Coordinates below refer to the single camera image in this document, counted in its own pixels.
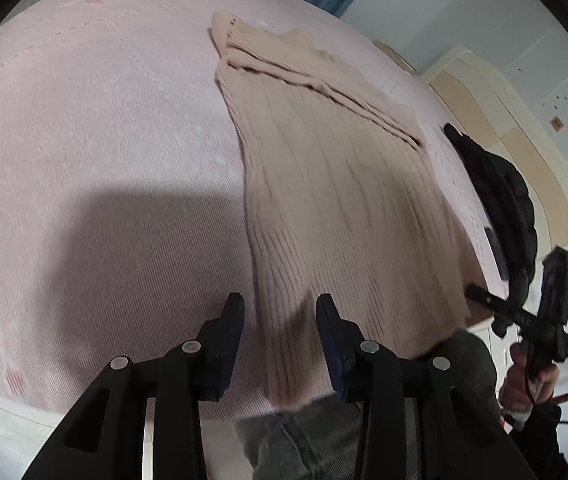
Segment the person's right hand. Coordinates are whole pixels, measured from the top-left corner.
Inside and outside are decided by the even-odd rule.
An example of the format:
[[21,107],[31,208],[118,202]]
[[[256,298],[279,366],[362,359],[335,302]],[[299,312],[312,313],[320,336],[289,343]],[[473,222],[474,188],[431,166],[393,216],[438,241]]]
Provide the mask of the person's right hand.
[[517,342],[509,349],[512,365],[508,368],[498,402],[508,412],[529,411],[534,403],[549,401],[555,391],[559,378],[559,368],[550,364],[541,369],[538,378],[529,380],[526,376],[529,345],[526,341]]

